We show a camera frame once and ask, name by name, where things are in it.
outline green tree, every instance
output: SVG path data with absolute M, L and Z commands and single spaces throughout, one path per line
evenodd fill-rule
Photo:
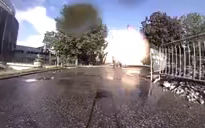
M 170 17 L 166 13 L 154 12 L 145 21 L 141 22 L 141 31 L 149 43 L 160 46 L 182 37 L 183 27 L 177 17 Z
M 181 16 L 180 19 L 185 32 L 185 37 L 205 32 L 205 15 L 189 13 Z
M 91 5 L 65 5 L 61 16 L 56 18 L 56 27 L 58 32 L 47 32 L 44 42 L 49 42 L 59 56 L 77 58 L 83 64 L 105 57 L 107 27 Z

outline white cloud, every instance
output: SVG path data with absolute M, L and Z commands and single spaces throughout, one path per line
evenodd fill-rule
M 46 8 L 42 6 L 36 6 L 29 8 L 26 11 L 17 10 L 16 18 L 20 25 L 23 21 L 29 22 L 35 30 L 38 32 L 36 35 L 30 35 L 25 40 L 18 40 L 18 45 L 26 45 L 32 47 L 42 46 L 44 33 L 46 31 L 56 30 L 55 20 L 46 15 Z

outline asphalt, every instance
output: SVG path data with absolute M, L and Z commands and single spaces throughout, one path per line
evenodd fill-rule
M 127 74 L 94 67 L 0 80 L 0 128 L 205 128 L 205 106 Z

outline blue sky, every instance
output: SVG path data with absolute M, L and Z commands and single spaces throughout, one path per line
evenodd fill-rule
M 108 29 L 126 28 L 128 24 L 140 27 L 141 21 L 155 11 L 170 16 L 181 16 L 190 12 L 205 15 L 205 0 L 122 0 L 136 1 L 123 4 L 120 0 L 11 0 L 20 23 L 18 44 L 32 47 L 42 45 L 44 33 L 55 30 L 54 18 L 64 4 L 87 2 L 96 6 Z

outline fence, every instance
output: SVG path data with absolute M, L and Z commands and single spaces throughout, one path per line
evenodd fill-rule
M 164 43 L 159 53 L 161 76 L 205 82 L 205 33 Z

